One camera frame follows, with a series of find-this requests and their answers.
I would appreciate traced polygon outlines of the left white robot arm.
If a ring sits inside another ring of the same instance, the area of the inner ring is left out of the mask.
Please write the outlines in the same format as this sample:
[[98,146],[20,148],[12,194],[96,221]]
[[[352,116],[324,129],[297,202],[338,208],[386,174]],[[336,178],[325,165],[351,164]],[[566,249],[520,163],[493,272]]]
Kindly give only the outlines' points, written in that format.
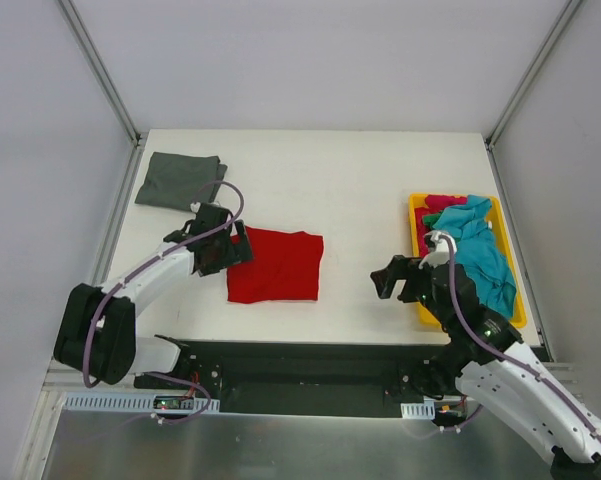
[[100,285],[81,283],[68,297],[53,349],[57,362],[83,373],[88,386],[115,385],[128,375],[156,372],[168,388],[191,377],[184,347],[136,322],[173,286],[194,274],[216,274],[253,259],[243,221],[230,210],[202,203],[184,226],[166,235],[138,266]]

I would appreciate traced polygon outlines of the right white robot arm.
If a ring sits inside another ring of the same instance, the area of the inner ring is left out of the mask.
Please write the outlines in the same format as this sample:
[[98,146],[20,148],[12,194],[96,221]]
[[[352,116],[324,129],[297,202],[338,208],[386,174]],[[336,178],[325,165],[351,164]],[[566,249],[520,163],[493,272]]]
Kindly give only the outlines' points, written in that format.
[[475,400],[523,438],[554,479],[601,479],[601,419],[551,374],[509,320],[479,301],[462,266],[431,267],[396,255],[370,278],[381,299],[402,282],[399,301],[423,306],[449,337],[410,373],[414,390]]

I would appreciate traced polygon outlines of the red t-shirt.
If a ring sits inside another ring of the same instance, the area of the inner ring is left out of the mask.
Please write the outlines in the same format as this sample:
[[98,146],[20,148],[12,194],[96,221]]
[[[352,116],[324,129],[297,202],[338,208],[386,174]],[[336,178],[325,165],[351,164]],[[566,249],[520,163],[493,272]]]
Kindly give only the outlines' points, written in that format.
[[304,231],[247,227],[253,259],[227,271],[228,301],[317,301],[324,239]]

